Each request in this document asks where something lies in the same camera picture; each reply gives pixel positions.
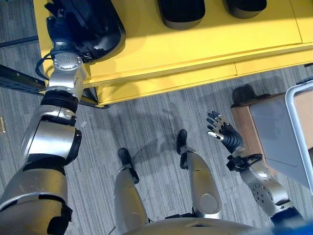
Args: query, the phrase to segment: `humanoid robot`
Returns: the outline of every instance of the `humanoid robot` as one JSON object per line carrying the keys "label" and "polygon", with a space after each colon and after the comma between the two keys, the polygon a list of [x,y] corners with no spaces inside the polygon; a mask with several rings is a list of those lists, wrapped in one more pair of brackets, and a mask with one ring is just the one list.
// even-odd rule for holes
{"label": "humanoid robot", "polygon": [[[51,5],[50,8],[55,14],[48,19],[48,31],[54,44],[49,53],[54,72],[24,135],[21,149],[25,163],[0,199],[1,235],[62,235],[71,221],[64,168],[78,154],[82,133],[74,127],[75,113],[86,78],[83,63],[92,59],[94,51],[79,52],[72,44],[72,35],[66,33],[66,12]],[[38,73],[39,65],[45,59],[48,55],[39,61]],[[208,135],[220,140],[232,154],[227,167],[240,173],[257,204],[272,222],[284,224],[301,219],[284,188],[262,163],[262,155],[247,153],[239,133],[220,114],[211,112],[208,116]],[[212,173],[186,140],[187,132],[181,130],[177,153],[181,155],[180,167],[189,172],[193,210],[152,223],[149,223],[135,188],[139,177],[131,157],[126,149],[118,151],[122,168],[115,181],[114,207],[116,226],[121,234],[234,235],[251,229],[222,220],[222,203]]]}

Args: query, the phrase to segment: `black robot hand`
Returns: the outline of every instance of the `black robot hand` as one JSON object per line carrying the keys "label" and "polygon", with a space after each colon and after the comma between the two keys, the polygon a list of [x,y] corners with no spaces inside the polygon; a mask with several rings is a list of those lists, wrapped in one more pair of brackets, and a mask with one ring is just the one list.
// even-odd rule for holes
{"label": "black robot hand", "polygon": [[209,128],[208,136],[220,140],[231,154],[239,147],[244,146],[241,135],[227,119],[215,111],[208,113],[208,116],[206,119],[209,122],[207,126]]}

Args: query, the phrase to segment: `robot finger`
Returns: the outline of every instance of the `robot finger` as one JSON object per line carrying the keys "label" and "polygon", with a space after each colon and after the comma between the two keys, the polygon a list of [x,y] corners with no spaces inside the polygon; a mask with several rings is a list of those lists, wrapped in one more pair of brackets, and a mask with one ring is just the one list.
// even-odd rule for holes
{"label": "robot finger", "polygon": [[213,131],[213,132],[216,132],[216,133],[218,132],[218,131],[215,129],[215,127],[212,126],[212,125],[208,125],[207,128],[208,128],[210,131]]}
{"label": "robot finger", "polygon": [[224,136],[222,134],[214,132],[214,131],[208,131],[207,135],[220,141],[224,140]]}
{"label": "robot finger", "polygon": [[210,118],[207,118],[206,120],[207,120],[207,122],[209,122],[214,127],[218,127],[219,126],[219,124],[215,120],[212,120]]}
{"label": "robot finger", "polygon": [[212,111],[212,114],[218,117],[220,114],[218,112]]}
{"label": "robot finger", "polygon": [[216,122],[221,121],[221,119],[216,114],[218,114],[218,113],[215,111],[212,111],[212,113],[208,113],[208,116],[210,118],[212,118],[213,120],[215,120]]}
{"label": "robot finger", "polygon": [[222,125],[226,126],[226,125],[230,124],[229,121],[225,117],[223,117],[222,115],[219,115],[218,118],[221,120],[220,122]]}

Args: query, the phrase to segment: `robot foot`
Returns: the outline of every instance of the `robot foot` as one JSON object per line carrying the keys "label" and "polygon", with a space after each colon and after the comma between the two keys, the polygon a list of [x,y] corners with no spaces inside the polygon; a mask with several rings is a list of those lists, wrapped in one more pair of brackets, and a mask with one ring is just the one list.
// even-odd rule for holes
{"label": "robot foot", "polygon": [[123,167],[128,168],[130,170],[132,177],[133,177],[134,184],[135,185],[138,184],[139,177],[138,177],[137,172],[135,171],[134,164],[133,164],[132,158],[128,150],[126,148],[121,148],[119,149],[117,154],[122,162]]}
{"label": "robot foot", "polygon": [[187,141],[187,131],[182,129],[179,131],[177,140],[176,140],[176,152],[180,155],[181,154],[181,147],[186,146]]}

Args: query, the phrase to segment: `cardboard box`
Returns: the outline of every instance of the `cardboard box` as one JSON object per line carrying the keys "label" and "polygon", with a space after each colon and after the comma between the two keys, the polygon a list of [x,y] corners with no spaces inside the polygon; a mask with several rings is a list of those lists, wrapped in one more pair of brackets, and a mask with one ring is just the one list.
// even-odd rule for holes
{"label": "cardboard box", "polygon": [[[231,112],[235,120],[237,130],[242,135],[246,149],[251,153],[262,153],[263,162],[270,169],[272,174],[276,171],[271,168],[266,162],[266,155],[264,155],[262,145],[255,127],[253,117],[250,112],[250,106],[260,100],[273,98],[276,95],[270,95],[259,100],[253,100],[237,107],[232,107]],[[297,95],[294,98],[298,116],[300,119],[302,131],[310,152],[311,160],[313,162],[313,91],[305,92]]]}

